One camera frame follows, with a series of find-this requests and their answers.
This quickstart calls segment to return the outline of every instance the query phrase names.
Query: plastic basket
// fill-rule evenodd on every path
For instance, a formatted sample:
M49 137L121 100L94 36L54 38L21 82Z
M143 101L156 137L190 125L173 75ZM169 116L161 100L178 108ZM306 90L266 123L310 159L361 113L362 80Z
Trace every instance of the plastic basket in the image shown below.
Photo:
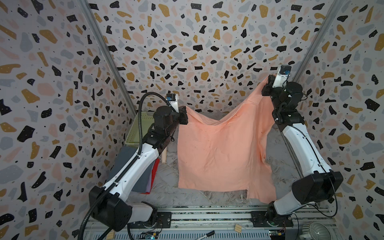
M155 112L141 112L141 126L143 136L148 132L149 127L154 123L153 114ZM125 144L130 147L139 147L139 120L136 115L135 120L125 139Z

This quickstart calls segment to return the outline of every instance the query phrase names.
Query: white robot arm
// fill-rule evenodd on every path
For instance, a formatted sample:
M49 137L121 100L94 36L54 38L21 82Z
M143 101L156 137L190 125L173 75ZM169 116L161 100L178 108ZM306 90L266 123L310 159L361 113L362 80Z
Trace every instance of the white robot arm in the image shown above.
M153 115L154 124L145 136L142 136L141 109L145 97L156 95L167 106L156 109ZM112 229L120 231L128 223L144 222L149 227L157 222L157 208L149 203L128 205L125 201L132 188L144 171L154 162L173 139L173 133L179 124L187 124L185 106L178 107L176 94L167 94L167 99L158 93L144 94L139 102L139 148L127 159L124 166L111 177L102 187L94 186L89 192L90 209L80 225L78 239L82 240L84 229L90 216L102 222L109 229L100 236L103 239Z
M292 190L281 199L269 204L265 218L278 223L292 212L307 204L328 200L343 181L340 172L333 172L311 140L304 120L296 110L303 97L299 83L289 82L291 66L281 65L276 76L270 75L262 90L270 96L274 110L272 116L298 161L302 179L292 184Z
M333 172L321 157L306 130L302 116L296 110L303 97L303 88L296 82L288 81L290 70L291 66L281 65L276 76L268 77L262 95L271 97L274 106L272 116L297 157L297 167L302 178L292 184L292 190L288 194L271 202L267 211L251 220L253 222L286 224L292 212L307 204L330 199L343 181L341 173ZM176 127L187 124L188 117L185 107L178 107L177 95L167 94L165 100L157 93L146 93L139 104L139 119L142 102L150 94L161 97L168 106L161 106L156 110L154 129L144 137L140 134L141 146L120 171L103 187L95 186L90 191L91 208L80 226L79 240L83 239L84 228L91 215L109 227L105 235L111 229L120 231L128 223L141 221L152 226L157 221L157 209L153 205L145 202L127 205L125 201L143 172L169 144Z

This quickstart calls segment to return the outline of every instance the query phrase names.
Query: wire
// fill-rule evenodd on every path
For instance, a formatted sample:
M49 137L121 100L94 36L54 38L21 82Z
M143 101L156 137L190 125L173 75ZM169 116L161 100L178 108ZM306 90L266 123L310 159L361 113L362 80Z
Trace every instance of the wire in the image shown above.
M296 234L296 237L295 237L295 240L296 240L297 237L299 236L299 231L300 231L299 227L300 227L300 225L299 225L299 218L297 217L296 213L293 213L293 214L295 215L296 220L297 220L297 234Z
M281 230L284 230L284 232L286 232L285 221L284 221L284 228L280 229L278 232L281 232Z
M326 171L325 171L325 169L323 168L323 166L322 166L322 164L321 164L319 158L317 157L317 154L316 154L315 150L314 150L313 147L312 147L312 144L311 144L310 141L308 140L307 136L305 136L305 134L304 134L300 129L298 129L297 127L295 127L295 126L291 126L291 127L295 128L296 130L298 130L299 132L301 132L301 134L302 134L302 135L304 136L304 138L307 140L308 144L311 146L311 149L312 149L314 155L316 156L316 159L317 159L317 161L319 162L320 167L321 167L321 168L323 169L323 171L326 173ZM327 216L327 215L325 215L324 213L322 213L322 212L321 212L315 205L313 205L313 204L308 204L308 205L313 206L314 208L316 208L317 211L319 211L319 213L323 214L323 215L326 216L326 217L334 217L334 216L336 216L337 211L338 211L337 197L336 197L335 187L333 186L333 183L332 183L332 179L331 179L329 176L328 176L328 178L329 178L329 181L330 181L331 186L332 186L332 189L333 189L333 195L334 195L334 197L335 197L335 202L336 202L336 211L335 211L335 213L334 213L332 216Z
M161 229L160 229L160 231L159 231L159 233L161 233L161 231L163 230L163 221L162 221L161 219L158 219L158 220L161 221Z
M288 78L283 82L283 84L282 84L283 88L284 88L284 83L287 82L287 81L288 81Z
M129 223L127 224L127 232L130 240L134 240L131 234L131 230L129 229Z
M108 228L97 240L103 240L111 230L112 228Z
M151 231L155 230L155 229L157 228L157 226L159 225L159 222L156 221L154 225L155 225L155 227L152 228L151 230L148 230L147 232L151 232Z
M307 100L308 99L308 95L307 94L304 94L307 98L306 99L301 99L299 102L301 102L301 101L305 101L305 100Z
M105 196L112 190L112 188L114 188L116 186L116 183L118 183L122 178L123 176L127 173L127 171L132 167L132 165L136 162L136 160L140 157L140 154L141 154L141 150L142 150L142 146L143 146L143 142L142 142L142 138L143 138L143 132L142 132L142 126L141 126L141 110L142 110L142 105L143 105L143 102L144 102L144 99L148 96L148 95L156 95L158 96L159 98L161 98L168 106L170 106L172 108L173 111L176 112L176 110L170 105L170 103L163 97L161 96L159 93L155 93L155 92L148 92L148 93L145 93L143 95L143 97L141 97L140 99L140 102L139 102L139 111L137 113L137 117L138 117L138 120L139 120L139 140L140 140L140 143L139 143L139 150L137 152L137 155L135 156L135 158L128 164L128 166L122 171L122 173L114 180L114 182L107 188L107 190L105 190L97 199L96 201L92 204L92 206L89 208L88 212L86 213L83 221L81 222L81 225L80 225L80 228L79 228L79 234L78 234L78 240L83 240L83 237L84 237L84 231L85 231L85 227L87 225L87 222L93 212L93 210L104 200Z

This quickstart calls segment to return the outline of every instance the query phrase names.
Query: metal bracket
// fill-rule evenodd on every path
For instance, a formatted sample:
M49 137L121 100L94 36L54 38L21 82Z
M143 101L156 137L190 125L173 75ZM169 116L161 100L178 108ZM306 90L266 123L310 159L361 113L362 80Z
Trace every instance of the metal bracket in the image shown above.
M253 227L265 227L265 228L271 227L271 225L269 225L265 219L265 213L266 213L266 211L252 211L251 212L250 221L253 223ZM285 218L279 219L279 220L275 221L274 223L276 225L278 224L277 225L278 227L284 227L284 226L293 227L293 222L290 218L291 217L287 215Z
M170 228L170 222L172 220L172 213L171 212L158 212L157 213L157 226L156 228ZM144 222L133 222L129 226L131 229L136 229L136 228L148 228L144 226Z

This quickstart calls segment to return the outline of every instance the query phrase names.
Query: orange fabric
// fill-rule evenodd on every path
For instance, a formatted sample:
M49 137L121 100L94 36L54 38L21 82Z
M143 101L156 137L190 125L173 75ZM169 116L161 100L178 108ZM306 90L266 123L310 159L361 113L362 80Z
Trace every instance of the orange fabric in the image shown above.
M248 198L276 200L271 167L265 162L266 138L274 120L270 97L261 90L267 78L221 120L187 107L188 124L177 142L179 188L228 192L246 189Z

